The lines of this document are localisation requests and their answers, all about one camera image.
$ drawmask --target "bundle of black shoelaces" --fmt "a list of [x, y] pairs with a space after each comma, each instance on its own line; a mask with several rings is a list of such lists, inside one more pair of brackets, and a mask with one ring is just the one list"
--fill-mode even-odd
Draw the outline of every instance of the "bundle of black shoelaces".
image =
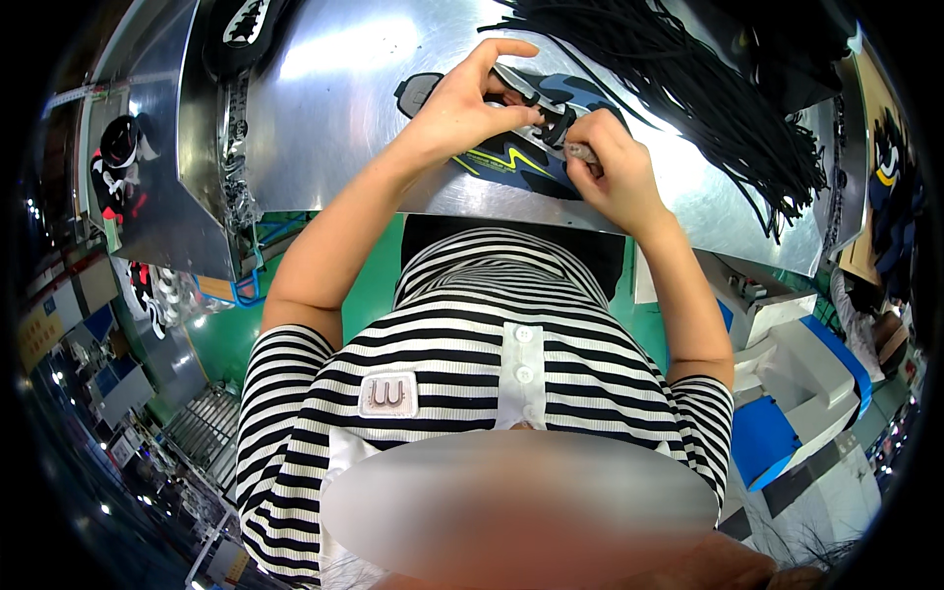
[[[826, 187], [813, 133], [785, 120], [757, 89], [692, 37], [660, 0], [496, 0], [514, 16], [483, 26], [524, 30], [555, 42], [623, 109], [652, 126], [561, 41], [611, 70], [643, 107], [678, 129], [753, 207], [766, 236], [801, 217], [811, 189]], [[744, 185], [770, 206], [765, 219]]]

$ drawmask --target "hand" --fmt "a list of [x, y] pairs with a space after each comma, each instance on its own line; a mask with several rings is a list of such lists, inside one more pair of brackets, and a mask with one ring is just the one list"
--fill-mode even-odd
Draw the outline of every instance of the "hand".
[[[441, 163], [484, 140], [527, 125], [541, 125], [535, 108], [492, 74], [498, 56], [533, 58], [538, 49], [516, 39], [486, 39], [446, 74], [426, 104], [390, 144], [419, 168]], [[505, 108], [486, 105], [486, 93], [502, 94]]]
[[634, 140], [607, 109], [583, 115], [567, 130], [567, 140], [588, 143], [597, 153], [603, 176], [567, 155], [567, 175], [583, 200], [633, 238], [645, 239], [671, 213], [659, 198], [649, 150]]

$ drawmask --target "right hand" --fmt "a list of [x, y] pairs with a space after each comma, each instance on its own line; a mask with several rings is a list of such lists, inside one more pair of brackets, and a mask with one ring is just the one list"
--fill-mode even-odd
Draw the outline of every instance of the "right hand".
[[649, 150], [634, 140], [607, 109], [583, 115], [567, 130], [569, 142], [587, 143], [597, 153], [603, 176], [567, 156], [567, 175], [583, 196], [637, 240], [656, 229], [669, 213], [655, 186]]

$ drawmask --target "light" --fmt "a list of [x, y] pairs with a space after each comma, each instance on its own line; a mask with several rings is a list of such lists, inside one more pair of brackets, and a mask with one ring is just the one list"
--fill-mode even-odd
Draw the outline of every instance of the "light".
[[309, 72], [375, 70], [409, 58], [416, 45], [413, 20], [403, 17], [377, 20], [289, 49], [278, 77], [292, 79]]

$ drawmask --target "forearm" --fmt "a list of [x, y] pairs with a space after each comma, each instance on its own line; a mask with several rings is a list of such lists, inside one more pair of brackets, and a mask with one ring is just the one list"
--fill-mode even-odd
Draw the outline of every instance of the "forearm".
[[670, 354], [668, 379], [706, 373], [729, 387], [731, 340], [708, 280], [675, 215], [660, 211], [649, 230], [634, 236], [646, 256]]
[[268, 301], [338, 311], [421, 170], [385, 149], [318, 213], [285, 253]]

